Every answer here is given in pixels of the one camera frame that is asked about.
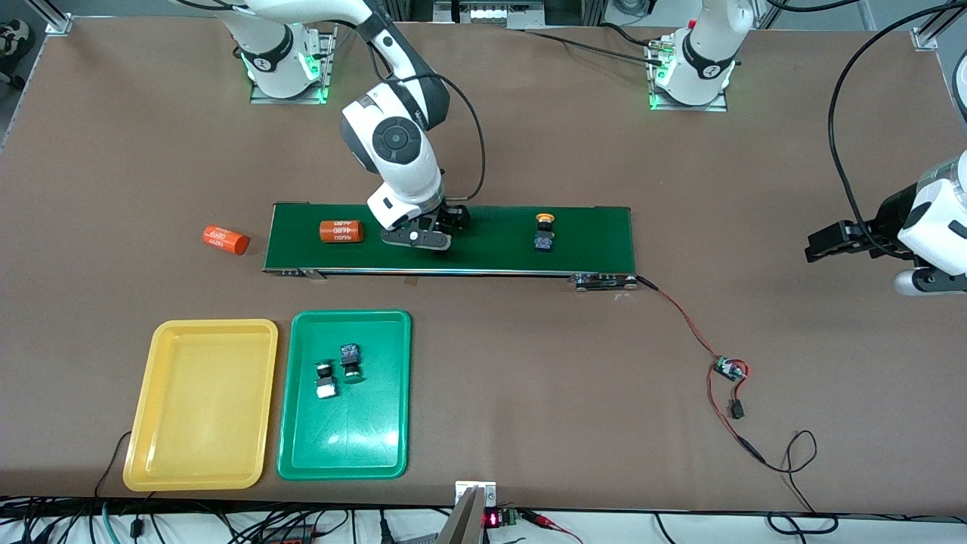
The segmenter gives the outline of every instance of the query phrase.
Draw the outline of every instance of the orange cylinder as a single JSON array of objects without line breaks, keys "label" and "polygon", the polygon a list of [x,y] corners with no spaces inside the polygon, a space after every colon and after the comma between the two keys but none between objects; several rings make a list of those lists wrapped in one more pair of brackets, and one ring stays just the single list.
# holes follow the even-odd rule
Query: orange cylinder
[{"label": "orange cylinder", "polygon": [[241,255],[249,248],[249,238],[247,236],[215,225],[205,227],[205,232],[201,235],[201,241],[234,255]]},{"label": "orange cylinder", "polygon": [[363,224],[353,221],[324,221],[319,224],[319,238],[327,244],[354,244],[363,241]]}]

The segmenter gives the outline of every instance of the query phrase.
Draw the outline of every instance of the teal cable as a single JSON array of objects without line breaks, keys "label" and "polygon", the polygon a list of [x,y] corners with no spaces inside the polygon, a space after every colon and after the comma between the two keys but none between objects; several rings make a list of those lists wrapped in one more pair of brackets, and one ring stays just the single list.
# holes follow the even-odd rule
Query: teal cable
[{"label": "teal cable", "polygon": [[107,528],[107,536],[111,537],[111,542],[113,542],[114,544],[121,544],[121,541],[118,540],[118,535],[114,534],[114,527],[111,526],[110,518],[107,517],[106,500],[104,501],[104,504],[101,506],[101,517],[102,519],[104,519],[104,526]]}]

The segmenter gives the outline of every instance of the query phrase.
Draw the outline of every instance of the brown table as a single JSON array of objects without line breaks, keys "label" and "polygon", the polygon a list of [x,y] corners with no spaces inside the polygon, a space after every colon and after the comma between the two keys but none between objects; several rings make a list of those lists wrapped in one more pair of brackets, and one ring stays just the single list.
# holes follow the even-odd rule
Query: brown table
[{"label": "brown table", "polygon": [[[807,234],[848,217],[826,108],[867,34],[754,32],[730,112],[696,114],[649,111],[633,63],[489,27],[404,32],[483,119],[475,202],[631,206],[639,272],[753,368],[740,432],[773,463],[796,430],[816,434],[797,482],[817,508],[967,511],[964,300],[894,294],[899,261],[803,257]],[[565,34],[634,52],[605,30]],[[446,504],[455,480],[479,478],[534,506],[799,508],[716,421],[706,354],[651,291],[262,274],[274,201],[363,202],[376,187],[337,122],[375,79],[355,41],[329,106],[250,106],[230,48],[217,21],[188,18],[82,19],[48,41],[0,156],[0,493],[92,492],[165,320],[267,317],[284,339],[305,309],[402,308],[401,478],[276,476],[283,341],[262,479],[194,495]],[[867,214],[965,145],[936,57],[900,33],[857,67],[838,129]],[[449,187],[470,189],[477,140],[456,96],[432,138]],[[253,251],[202,245],[210,223],[254,234]],[[120,466],[106,494],[130,493]]]}]

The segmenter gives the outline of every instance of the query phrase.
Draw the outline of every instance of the green tray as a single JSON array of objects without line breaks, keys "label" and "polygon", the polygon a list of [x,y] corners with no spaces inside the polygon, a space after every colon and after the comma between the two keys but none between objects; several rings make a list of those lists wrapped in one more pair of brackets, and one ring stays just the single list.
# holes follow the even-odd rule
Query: green tray
[{"label": "green tray", "polygon": [[[292,321],[278,445],[286,480],[397,478],[406,470],[410,317],[401,310],[310,310]],[[366,378],[347,384],[339,347],[360,347]],[[335,397],[315,394],[315,363],[335,359]]]},{"label": "green tray", "polygon": [[[620,207],[471,206],[470,226],[454,234],[445,253],[391,246],[364,204],[279,202],[263,271],[282,275],[415,274],[568,277],[578,273],[634,274],[631,212]],[[555,217],[554,250],[534,251],[538,213]],[[319,223],[360,220],[356,244],[324,244]]]}]

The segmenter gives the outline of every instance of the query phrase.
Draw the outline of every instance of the yellow tray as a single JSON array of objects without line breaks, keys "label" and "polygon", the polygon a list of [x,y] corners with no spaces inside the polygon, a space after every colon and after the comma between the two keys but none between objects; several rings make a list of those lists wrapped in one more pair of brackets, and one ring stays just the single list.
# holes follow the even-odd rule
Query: yellow tray
[{"label": "yellow tray", "polygon": [[278,329],[267,319],[163,323],[151,340],[124,482],[243,489],[262,474]]}]

